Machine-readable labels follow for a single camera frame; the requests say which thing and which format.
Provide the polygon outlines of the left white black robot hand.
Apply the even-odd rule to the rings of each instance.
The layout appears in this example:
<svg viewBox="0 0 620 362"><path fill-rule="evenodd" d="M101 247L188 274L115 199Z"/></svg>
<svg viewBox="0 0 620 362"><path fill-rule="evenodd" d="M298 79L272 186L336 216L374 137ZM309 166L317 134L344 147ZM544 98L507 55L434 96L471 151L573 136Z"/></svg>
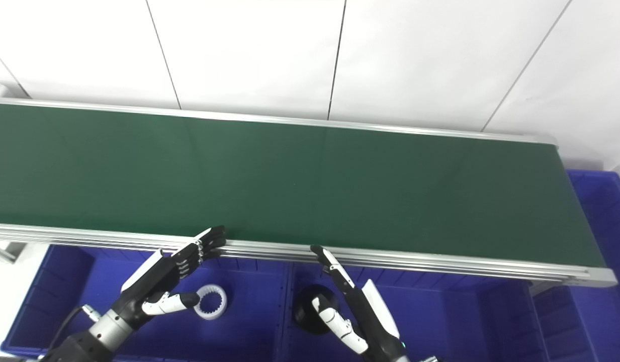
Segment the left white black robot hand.
<svg viewBox="0 0 620 362"><path fill-rule="evenodd" d="M226 228L216 225L169 256L157 250L124 283L121 295L111 306L114 321L123 321L132 330L138 330L154 316L195 307L200 302L197 293L174 294L172 291L204 261L219 257L225 245Z"/></svg>

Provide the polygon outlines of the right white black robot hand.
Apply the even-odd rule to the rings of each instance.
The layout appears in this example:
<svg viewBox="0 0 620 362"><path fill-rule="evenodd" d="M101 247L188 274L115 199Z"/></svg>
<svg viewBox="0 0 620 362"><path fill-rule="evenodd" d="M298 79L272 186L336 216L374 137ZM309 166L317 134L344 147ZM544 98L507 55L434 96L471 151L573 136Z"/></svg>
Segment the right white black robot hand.
<svg viewBox="0 0 620 362"><path fill-rule="evenodd" d="M376 284L367 280L363 287L357 287L330 250L321 245L311 245L310 250L343 294L357 325L345 319L321 294L311 301L320 321L365 361L409 361L395 319Z"/></svg>

